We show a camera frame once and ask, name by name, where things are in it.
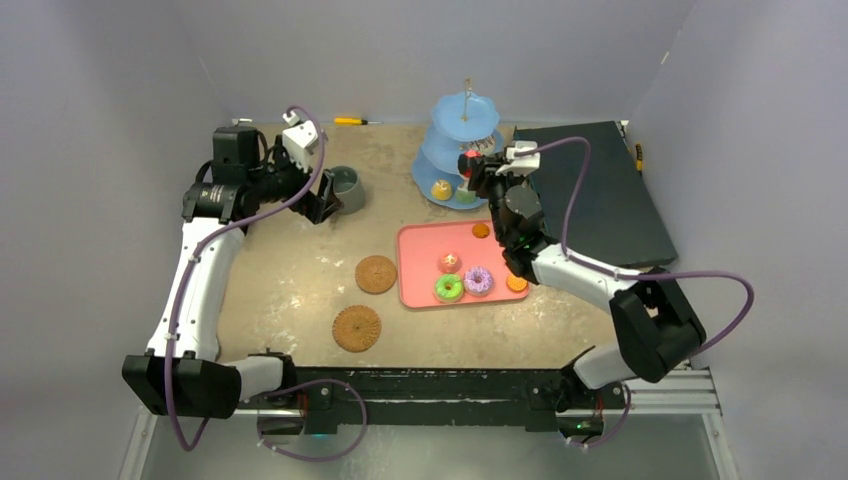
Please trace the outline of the green cupcake with cream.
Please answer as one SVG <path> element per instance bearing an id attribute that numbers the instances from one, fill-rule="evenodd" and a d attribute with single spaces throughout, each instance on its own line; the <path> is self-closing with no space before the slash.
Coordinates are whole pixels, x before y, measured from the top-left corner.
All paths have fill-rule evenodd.
<path id="1" fill-rule="evenodd" d="M 464 186 L 459 186 L 456 189 L 456 192 L 454 194 L 454 199 L 456 200 L 457 203 L 462 204 L 462 205 L 471 205 L 471 204 L 474 204 L 478 200 L 476 194 L 473 191 L 469 190 L 467 187 L 464 187 Z"/>

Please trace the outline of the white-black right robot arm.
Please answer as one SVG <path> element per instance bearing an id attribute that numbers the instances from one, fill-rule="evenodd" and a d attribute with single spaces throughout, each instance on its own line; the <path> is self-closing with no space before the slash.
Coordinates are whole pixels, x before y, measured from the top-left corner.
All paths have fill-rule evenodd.
<path id="1" fill-rule="evenodd" d="M 538 195 L 504 154 L 468 151 L 457 166 L 469 190 L 487 200 L 495 239 L 514 275 L 570 293 L 612 319 L 615 342 L 591 347 L 565 367 L 561 392 L 569 404 L 584 407 L 619 381 L 657 383 L 705 343 L 698 316 L 666 271 L 621 270 L 564 251 L 544 231 Z"/>

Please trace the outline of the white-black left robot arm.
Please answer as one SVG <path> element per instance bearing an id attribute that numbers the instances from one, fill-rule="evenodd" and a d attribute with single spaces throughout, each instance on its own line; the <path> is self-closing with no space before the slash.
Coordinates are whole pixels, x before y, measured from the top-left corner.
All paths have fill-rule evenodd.
<path id="1" fill-rule="evenodd" d="M 284 129 L 272 145 L 251 126 L 215 130 L 213 157 L 183 195 L 182 249 L 162 318 L 144 353 L 122 366 L 151 413 L 226 419 L 256 395 L 275 409 L 297 399 L 290 356 L 221 363 L 217 330 L 232 264 L 261 205 L 278 203 L 314 224 L 339 210 L 333 173 L 311 166 L 325 140 L 311 121 Z"/>

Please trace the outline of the yellow cupcake with cream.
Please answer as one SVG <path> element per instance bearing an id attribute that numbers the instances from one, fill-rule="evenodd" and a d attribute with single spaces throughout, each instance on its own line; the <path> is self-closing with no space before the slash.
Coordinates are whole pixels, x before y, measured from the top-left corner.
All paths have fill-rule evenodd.
<path id="1" fill-rule="evenodd" d="M 430 194 L 436 201 L 446 202 L 453 196 L 453 187 L 447 180 L 438 179 L 432 184 Z"/>

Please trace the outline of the red frosted donut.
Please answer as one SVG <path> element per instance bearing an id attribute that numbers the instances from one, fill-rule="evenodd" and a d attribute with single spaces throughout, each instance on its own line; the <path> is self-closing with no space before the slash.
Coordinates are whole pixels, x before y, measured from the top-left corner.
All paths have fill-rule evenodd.
<path id="1" fill-rule="evenodd" d="M 474 166 L 477 164 L 478 160 L 483 157 L 483 155 L 477 150 L 468 150 L 466 152 L 476 152 L 477 153 L 477 157 L 472 160 L 472 164 L 471 164 L 471 172 L 472 172 Z M 471 172 L 469 174 L 461 174 L 461 175 L 463 175 L 464 177 L 470 177 Z"/>

